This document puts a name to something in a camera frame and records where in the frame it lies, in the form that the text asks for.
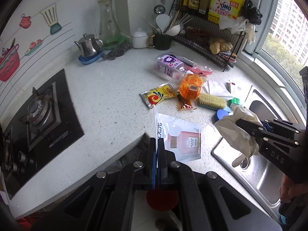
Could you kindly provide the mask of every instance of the yellow detergent jug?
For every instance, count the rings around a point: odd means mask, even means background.
[[[236,19],[243,4],[244,0],[211,0],[208,21],[219,24],[220,16]]]

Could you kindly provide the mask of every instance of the black glass stove top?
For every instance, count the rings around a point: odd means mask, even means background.
[[[20,119],[27,113],[28,106],[33,99],[30,97],[21,106],[4,131],[6,136],[9,132],[11,132],[12,135],[13,154],[10,154],[12,155],[11,161],[16,163],[18,166],[23,167],[23,173],[21,172],[21,169],[18,173],[10,170],[3,171],[5,186],[10,199],[41,168],[84,134],[76,116],[73,103],[70,99],[64,69],[45,82],[37,89],[37,92],[42,94],[50,87],[53,87],[53,89],[55,87],[56,89],[56,97],[61,119],[61,122],[54,129],[45,134],[44,137],[35,144],[35,146],[29,148],[27,125],[23,124]],[[26,163],[26,165],[24,165],[20,163],[18,161],[18,153],[20,151],[27,157],[33,159],[35,164],[31,165]]]

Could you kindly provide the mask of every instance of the dark green mug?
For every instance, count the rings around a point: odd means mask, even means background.
[[[153,45],[150,45],[149,41],[153,38]],[[154,34],[149,37],[147,40],[147,45],[149,48],[155,48],[158,50],[167,50],[171,47],[172,36],[170,35],[161,35],[161,34]]]

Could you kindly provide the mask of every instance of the glass carafe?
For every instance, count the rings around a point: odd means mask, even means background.
[[[100,39],[104,42],[104,49],[115,48],[124,41],[118,24],[112,13],[112,0],[101,0],[100,6]]]

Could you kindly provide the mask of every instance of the mug handle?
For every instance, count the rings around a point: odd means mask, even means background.
[[[99,41],[102,44],[101,48],[104,46],[104,42],[101,39],[95,39],[95,41]]]
[[[151,38],[153,38],[153,37],[155,37],[155,35],[151,35],[148,39],[147,39],[147,46],[149,47],[149,48],[155,48],[155,46],[153,45],[150,45],[150,39]]]

